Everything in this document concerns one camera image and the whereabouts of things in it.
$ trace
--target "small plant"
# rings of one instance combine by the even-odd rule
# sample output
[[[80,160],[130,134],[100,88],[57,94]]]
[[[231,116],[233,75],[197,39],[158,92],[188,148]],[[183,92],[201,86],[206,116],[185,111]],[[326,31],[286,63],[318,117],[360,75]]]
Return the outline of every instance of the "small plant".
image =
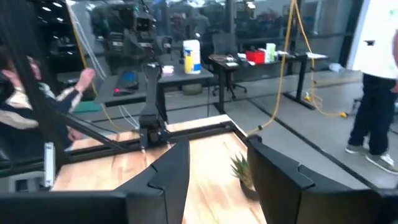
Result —
[[[242,154],[241,158],[235,156],[235,158],[231,159],[233,163],[231,164],[233,175],[241,180],[247,188],[254,190],[248,160]]]

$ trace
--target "white shirt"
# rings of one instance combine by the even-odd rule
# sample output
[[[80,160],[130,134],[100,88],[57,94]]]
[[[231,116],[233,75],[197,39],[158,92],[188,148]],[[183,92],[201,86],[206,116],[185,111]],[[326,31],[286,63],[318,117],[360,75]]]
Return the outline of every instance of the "white shirt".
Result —
[[[377,26],[365,40],[375,40],[367,46],[362,72],[381,78],[398,79],[398,66],[394,60],[394,36],[398,30],[398,5],[388,5],[379,11]]]

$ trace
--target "hand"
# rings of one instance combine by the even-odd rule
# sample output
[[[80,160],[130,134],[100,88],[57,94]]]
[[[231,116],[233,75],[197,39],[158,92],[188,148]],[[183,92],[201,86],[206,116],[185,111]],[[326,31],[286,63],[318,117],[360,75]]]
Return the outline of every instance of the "hand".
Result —
[[[71,141],[76,141],[81,140],[83,138],[83,135],[72,128],[68,128],[68,138]]]
[[[398,93],[398,81],[394,87],[392,87],[391,92]]]
[[[83,93],[93,82],[95,77],[95,71],[92,68],[84,69],[80,74],[80,79],[77,82],[75,88],[80,93]]]

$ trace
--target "wooden table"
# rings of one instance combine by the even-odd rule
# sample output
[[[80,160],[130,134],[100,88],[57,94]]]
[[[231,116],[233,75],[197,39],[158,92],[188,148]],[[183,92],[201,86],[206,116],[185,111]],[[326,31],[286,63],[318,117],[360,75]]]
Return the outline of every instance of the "wooden table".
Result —
[[[227,115],[221,115],[170,124],[167,129],[179,131],[230,120]],[[135,133],[110,136],[118,141],[137,137]],[[93,139],[85,139],[77,141],[73,150],[99,144]],[[65,165],[52,190],[113,190],[168,149],[166,146],[149,149],[145,154],[130,152]],[[246,151],[246,146],[233,133],[190,141],[190,183],[183,223],[266,223],[260,204],[248,200],[241,191],[239,180],[232,176],[230,157],[240,152],[246,154]]]

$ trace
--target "yellow cable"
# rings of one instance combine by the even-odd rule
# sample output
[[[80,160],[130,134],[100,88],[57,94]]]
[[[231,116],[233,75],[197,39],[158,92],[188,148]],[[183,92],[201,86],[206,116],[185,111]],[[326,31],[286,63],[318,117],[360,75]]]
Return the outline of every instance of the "yellow cable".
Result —
[[[286,38],[285,38],[285,48],[284,52],[288,51],[289,48],[289,40],[290,40],[290,30],[292,27],[292,18],[293,18],[293,7],[294,7],[294,0],[290,3],[290,12],[289,12],[289,19],[287,21],[287,30],[286,30]],[[275,110],[271,116],[271,118],[263,125],[261,125],[261,129],[265,128],[266,126],[270,125],[273,120],[276,118],[278,111],[279,111],[279,105],[280,105],[280,97],[282,95],[282,87],[283,87],[283,80],[284,80],[284,71],[285,71],[285,62],[286,62],[286,54],[283,54],[282,56],[282,62],[280,64],[280,79],[279,79],[279,87],[278,87],[278,94],[276,97],[276,104],[275,104]],[[260,128],[253,129],[248,132],[248,135],[254,134],[258,132]]]
[[[303,26],[303,22],[301,20],[301,15],[300,15],[300,11],[299,11],[299,6],[297,4],[297,0],[292,0],[292,2],[294,2],[294,8],[295,11],[297,13],[297,20],[298,20],[298,24],[300,25],[300,29],[301,29],[301,33],[304,37],[305,40],[305,44],[307,45],[308,51],[310,52],[310,54],[312,54],[312,49],[310,46],[310,42],[308,41],[307,35],[305,34],[304,31],[304,26]],[[311,95],[309,100],[313,103],[314,107],[317,109],[317,111],[319,111],[321,114],[326,115],[326,116],[341,116],[343,118],[347,117],[346,113],[326,113],[324,111],[322,111],[320,109],[320,107],[318,106],[318,103],[315,101],[317,98],[320,99],[319,96],[317,96],[315,94],[315,73],[314,73],[314,69],[315,69],[315,59],[313,57],[311,57]]]
[[[72,23],[73,34],[75,35],[76,42],[77,42],[77,47],[79,49],[79,54],[80,54],[80,57],[81,57],[81,61],[83,62],[83,66],[85,68],[88,68],[88,64],[87,64],[87,61],[86,61],[84,53],[83,53],[83,49],[82,49],[82,47],[80,45],[80,38],[79,38],[79,36],[77,34],[75,23],[73,22],[73,19],[72,19],[72,16],[71,16],[72,9],[70,8],[70,6],[68,4],[67,4],[67,8],[68,8],[68,13],[69,13],[69,19],[70,19],[70,22]],[[98,96],[98,92],[97,92],[97,90],[95,88],[94,83],[91,83],[91,86],[93,87],[93,91],[94,91],[95,96]],[[105,114],[106,118],[109,120],[109,122],[112,124],[112,126],[114,126],[119,131],[130,131],[130,130],[124,130],[124,129],[120,128],[119,126],[117,126],[116,124],[114,124],[112,119],[109,117],[109,114],[106,112],[106,108],[105,108],[104,104],[101,104],[101,107],[102,107],[102,110],[104,111],[104,114]]]

